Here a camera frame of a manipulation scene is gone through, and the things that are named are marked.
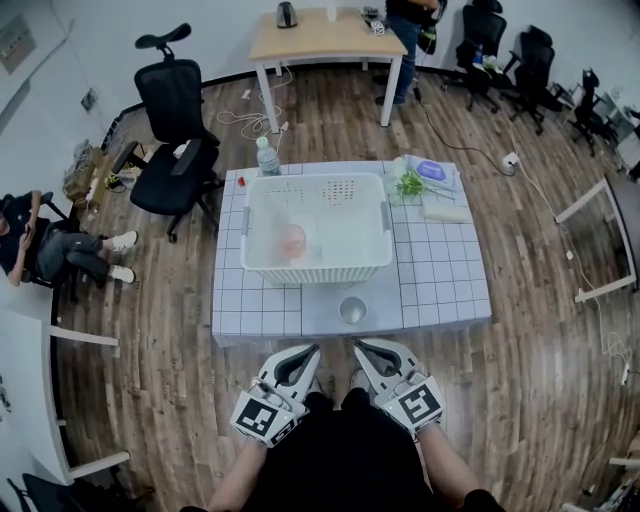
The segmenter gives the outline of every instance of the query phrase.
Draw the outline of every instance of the gray jeans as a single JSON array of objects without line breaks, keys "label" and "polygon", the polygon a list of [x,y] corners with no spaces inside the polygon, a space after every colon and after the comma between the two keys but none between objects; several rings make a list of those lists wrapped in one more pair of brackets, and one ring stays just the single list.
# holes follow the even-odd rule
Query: gray jeans
[{"label": "gray jeans", "polygon": [[102,240],[86,233],[66,233],[54,226],[47,227],[36,255],[36,272],[51,281],[65,262],[79,267],[97,281],[109,274],[109,264],[98,256]]}]

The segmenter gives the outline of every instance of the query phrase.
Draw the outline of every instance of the purple object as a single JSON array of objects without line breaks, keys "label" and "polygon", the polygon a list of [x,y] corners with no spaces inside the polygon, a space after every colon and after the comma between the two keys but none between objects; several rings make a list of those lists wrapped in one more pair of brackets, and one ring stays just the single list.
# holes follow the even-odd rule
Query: purple object
[{"label": "purple object", "polygon": [[447,175],[445,174],[442,166],[431,160],[421,162],[416,171],[418,171],[420,176],[424,176],[425,178],[435,181],[445,181],[447,179]]}]

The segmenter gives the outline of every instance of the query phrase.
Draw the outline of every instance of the small bowl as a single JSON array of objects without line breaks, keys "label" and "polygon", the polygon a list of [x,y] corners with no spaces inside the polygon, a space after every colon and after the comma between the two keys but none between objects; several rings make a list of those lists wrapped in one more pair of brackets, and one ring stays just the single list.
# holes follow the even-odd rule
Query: small bowl
[{"label": "small bowl", "polygon": [[362,322],[367,312],[367,305],[358,297],[347,297],[338,306],[340,317],[348,324]]}]

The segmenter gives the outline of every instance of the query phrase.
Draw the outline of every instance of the power outlet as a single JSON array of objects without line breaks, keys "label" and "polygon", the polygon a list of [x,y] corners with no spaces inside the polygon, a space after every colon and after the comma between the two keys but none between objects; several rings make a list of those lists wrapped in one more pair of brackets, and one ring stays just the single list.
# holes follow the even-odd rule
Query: power outlet
[{"label": "power outlet", "polygon": [[518,158],[518,155],[516,155],[515,153],[509,153],[502,159],[502,168],[508,172],[519,163],[520,158]]},{"label": "power outlet", "polygon": [[96,101],[98,101],[98,93],[92,87],[91,89],[89,89],[87,94],[84,95],[84,98],[80,100],[80,104],[87,112],[90,112],[93,106],[96,104]]}]

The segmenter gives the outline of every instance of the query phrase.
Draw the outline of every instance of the plastic bottle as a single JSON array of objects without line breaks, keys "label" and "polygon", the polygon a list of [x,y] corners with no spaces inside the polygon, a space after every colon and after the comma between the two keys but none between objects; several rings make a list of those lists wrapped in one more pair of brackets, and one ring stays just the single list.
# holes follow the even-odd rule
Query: plastic bottle
[{"label": "plastic bottle", "polygon": [[473,57],[473,63],[475,65],[482,66],[482,55],[483,55],[482,45],[478,45],[478,49],[476,50],[476,54]]},{"label": "plastic bottle", "polygon": [[269,139],[260,137],[256,144],[258,145],[258,167],[263,176],[280,176],[280,160],[278,153],[269,145]]}]

